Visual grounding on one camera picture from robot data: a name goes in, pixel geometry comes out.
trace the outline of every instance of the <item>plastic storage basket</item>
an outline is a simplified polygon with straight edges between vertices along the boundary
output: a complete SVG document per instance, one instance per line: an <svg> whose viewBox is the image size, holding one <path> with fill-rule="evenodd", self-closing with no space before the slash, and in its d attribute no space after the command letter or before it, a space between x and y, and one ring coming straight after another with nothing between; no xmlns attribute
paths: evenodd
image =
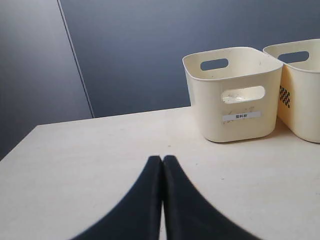
<svg viewBox="0 0 320 240"><path fill-rule="evenodd" d="M298 137L320 143L320 39L271 45L263 51L291 60L282 70L278 116ZM292 59L303 53L305 59Z"/></svg>
<svg viewBox="0 0 320 240"><path fill-rule="evenodd" d="M225 65L203 70L203 64ZM283 64L250 47L194 53L183 58L191 108L202 135L213 142L259 138L276 124Z"/></svg>

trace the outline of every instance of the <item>black object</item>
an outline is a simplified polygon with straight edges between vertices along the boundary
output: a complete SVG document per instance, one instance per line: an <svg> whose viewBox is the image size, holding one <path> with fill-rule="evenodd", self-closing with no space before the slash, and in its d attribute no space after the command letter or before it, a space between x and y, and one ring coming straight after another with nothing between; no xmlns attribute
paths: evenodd
<svg viewBox="0 0 320 240"><path fill-rule="evenodd" d="M158 240L163 164L149 157L135 184L100 221L73 240Z"/></svg>
<svg viewBox="0 0 320 240"><path fill-rule="evenodd" d="M258 239L207 202L190 182L175 156L164 158L163 169L167 240Z"/></svg>

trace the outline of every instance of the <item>white table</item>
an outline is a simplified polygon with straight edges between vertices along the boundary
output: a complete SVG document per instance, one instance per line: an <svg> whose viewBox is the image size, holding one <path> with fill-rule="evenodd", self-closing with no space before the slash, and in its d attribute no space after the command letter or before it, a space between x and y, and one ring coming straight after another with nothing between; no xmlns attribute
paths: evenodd
<svg viewBox="0 0 320 240"><path fill-rule="evenodd" d="M77 235L127 193L148 156L167 154L256 236L319 239L320 146L281 121L264 138L213 143L189 107L37 126L0 161L0 239Z"/></svg>

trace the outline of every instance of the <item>label sticker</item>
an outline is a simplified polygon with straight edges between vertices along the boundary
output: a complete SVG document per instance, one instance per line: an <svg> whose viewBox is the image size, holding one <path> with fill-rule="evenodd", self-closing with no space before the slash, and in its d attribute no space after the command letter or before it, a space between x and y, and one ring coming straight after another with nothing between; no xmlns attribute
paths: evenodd
<svg viewBox="0 0 320 240"><path fill-rule="evenodd" d="M254 111L254 112L243 112L243 113L237 113L232 115L224 115L222 116L222 121L232 121L232 120L239 120L239 119L252 119L252 118L260 118L261 112L260 111Z"/></svg>

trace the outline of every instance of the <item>gray wall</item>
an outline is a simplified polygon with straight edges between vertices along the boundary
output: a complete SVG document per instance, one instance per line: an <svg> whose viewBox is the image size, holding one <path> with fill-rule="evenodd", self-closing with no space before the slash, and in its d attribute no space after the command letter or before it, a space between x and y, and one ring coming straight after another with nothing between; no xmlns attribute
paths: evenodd
<svg viewBox="0 0 320 240"><path fill-rule="evenodd" d="M0 160L36 125L91 118L56 0L0 1Z"/></svg>
<svg viewBox="0 0 320 240"><path fill-rule="evenodd" d="M61 0L96 116L189 105L182 57L320 37L319 0Z"/></svg>

